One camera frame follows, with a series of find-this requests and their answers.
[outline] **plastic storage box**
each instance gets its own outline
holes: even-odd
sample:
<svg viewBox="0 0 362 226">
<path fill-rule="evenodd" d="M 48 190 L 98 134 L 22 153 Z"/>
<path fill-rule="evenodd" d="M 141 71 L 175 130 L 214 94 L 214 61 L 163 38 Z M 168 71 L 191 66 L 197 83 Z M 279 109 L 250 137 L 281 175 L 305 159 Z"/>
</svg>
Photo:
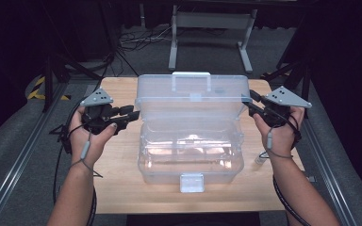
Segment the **plastic storage box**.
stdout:
<svg viewBox="0 0 362 226">
<path fill-rule="evenodd" d="M 243 169 L 239 115 L 252 101 L 244 75 L 145 74 L 138 80 L 138 166 L 146 183 L 230 183 Z"/>
</svg>

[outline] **wooden table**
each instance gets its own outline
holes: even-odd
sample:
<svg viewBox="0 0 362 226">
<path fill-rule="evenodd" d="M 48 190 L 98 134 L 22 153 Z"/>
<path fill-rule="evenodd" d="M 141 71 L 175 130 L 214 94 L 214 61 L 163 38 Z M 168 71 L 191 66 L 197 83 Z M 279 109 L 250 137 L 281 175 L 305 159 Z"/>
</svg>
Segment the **wooden table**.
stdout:
<svg viewBox="0 0 362 226">
<path fill-rule="evenodd" d="M 103 89 L 114 98 L 113 105 L 133 105 L 138 78 L 105 78 Z M 250 80 L 250 89 L 260 94 L 271 92 L 264 80 Z M 283 210 L 272 186 L 272 166 L 267 160 L 257 165 L 263 151 L 254 120 L 244 112 L 240 117 L 245 167 L 230 184 L 205 185 L 203 193 L 181 193 L 179 185 L 149 185 L 143 181 L 137 158 L 142 120 L 132 121 L 126 130 L 106 145 L 95 170 L 104 177 L 94 180 L 97 214 L 240 212 Z M 294 160 L 303 169 L 296 150 Z"/>
</svg>

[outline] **metal frame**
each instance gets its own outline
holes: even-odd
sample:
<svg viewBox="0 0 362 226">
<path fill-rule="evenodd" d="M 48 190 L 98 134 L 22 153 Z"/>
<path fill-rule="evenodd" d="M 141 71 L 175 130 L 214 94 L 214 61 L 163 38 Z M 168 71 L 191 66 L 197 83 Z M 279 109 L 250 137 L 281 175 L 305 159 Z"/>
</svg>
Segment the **metal frame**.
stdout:
<svg viewBox="0 0 362 226">
<path fill-rule="evenodd" d="M 345 226 L 357 225 L 354 220 L 351 209 L 349 208 L 346 199 L 343 196 L 343 193 L 340 189 L 337 178 L 331 170 L 330 165 L 327 162 L 324 151 L 317 140 L 316 134 L 311 126 L 311 123 L 308 119 L 303 121 L 302 130 L 307 133 L 307 137 L 311 147 L 313 148 L 313 156 L 316 160 L 316 163 L 319 167 L 320 173 L 324 179 L 324 182 L 327 186 L 328 192 L 334 202 L 334 206 L 341 220 L 341 224 Z"/>
<path fill-rule="evenodd" d="M 65 89 L 67 88 L 67 84 L 60 83 L 58 84 L 57 90 L 55 92 L 53 102 L 51 107 L 47 109 L 47 111 L 41 114 L 40 118 L 37 121 L 30 137 L 28 138 L 27 142 L 25 143 L 24 147 L 22 148 L 19 156 L 17 157 L 13 167 L 8 172 L 4 183 L 0 187 L 0 214 L 8 201 L 8 198 L 13 191 L 14 187 L 17 185 L 17 182 L 22 175 L 25 166 L 28 163 L 31 155 L 34 153 L 34 148 L 37 143 L 38 138 L 41 135 L 41 131 L 43 130 L 44 126 L 49 120 L 49 117 L 52 115 L 52 112 L 55 109 L 55 105 L 60 100 L 61 96 L 63 95 Z"/>
<path fill-rule="evenodd" d="M 244 29 L 245 35 L 243 41 L 238 42 L 238 49 L 242 59 L 245 72 L 253 71 L 251 61 L 249 60 L 246 46 L 252 33 L 255 23 L 257 10 L 254 9 L 250 14 L 227 14 L 227 13 L 200 13 L 200 12 L 180 12 L 177 6 L 173 6 L 172 20 L 172 47 L 170 50 L 169 70 L 174 71 L 177 58 L 177 28 L 178 27 L 206 27 L 206 28 L 226 28 L 226 29 Z"/>
</svg>

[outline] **tape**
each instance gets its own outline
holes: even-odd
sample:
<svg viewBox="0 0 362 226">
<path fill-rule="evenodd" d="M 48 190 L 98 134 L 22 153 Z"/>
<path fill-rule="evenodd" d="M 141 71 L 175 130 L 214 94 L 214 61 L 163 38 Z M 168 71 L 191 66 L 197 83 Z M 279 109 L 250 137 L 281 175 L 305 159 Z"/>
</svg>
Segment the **tape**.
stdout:
<svg viewBox="0 0 362 226">
<path fill-rule="evenodd" d="M 40 87 L 42 86 L 44 81 L 45 81 L 45 76 L 41 75 L 38 81 L 35 83 L 34 88 L 31 90 L 30 94 L 28 94 L 27 99 L 45 100 L 45 95 L 38 94 L 38 91 L 40 90 Z M 71 99 L 72 95 L 63 95 L 60 98 L 60 100 L 62 101 L 69 101 Z"/>
</svg>

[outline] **hand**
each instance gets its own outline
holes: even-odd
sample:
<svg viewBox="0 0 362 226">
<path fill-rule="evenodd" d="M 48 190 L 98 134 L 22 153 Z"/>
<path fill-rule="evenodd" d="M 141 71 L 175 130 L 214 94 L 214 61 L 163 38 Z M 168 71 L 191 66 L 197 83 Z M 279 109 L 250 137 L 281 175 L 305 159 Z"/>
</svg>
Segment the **hand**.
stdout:
<svg viewBox="0 0 362 226">
<path fill-rule="evenodd" d="M 81 106 L 75 111 L 69 131 L 73 131 L 75 128 L 81 126 L 81 117 L 84 114 L 84 110 L 85 107 Z M 85 130 L 83 126 L 75 129 L 70 135 L 70 142 L 72 144 L 72 164 L 81 159 L 81 153 L 84 145 L 90 137 L 90 148 L 87 156 L 85 157 L 85 163 L 87 166 L 93 168 L 95 162 L 102 155 L 105 144 L 114 135 L 116 128 L 117 125 L 113 123 L 99 135 L 90 134 L 90 131 Z"/>
<path fill-rule="evenodd" d="M 301 128 L 302 120 L 304 118 L 304 108 L 292 106 L 290 108 L 290 115 L 296 119 L 289 118 L 289 121 L 296 126 L 296 128 Z M 255 125 L 260 131 L 263 146 L 267 149 L 267 134 L 270 132 L 270 126 L 263 121 L 263 119 L 258 115 L 254 114 Z M 290 147 L 292 147 L 295 135 L 293 134 L 293 129 L 290 128 L 288 124 L 284 126 L 273 128 L 272 133 L 272 147 L 271 151 L 273 153 L 290 156 Z"/>
</svg>

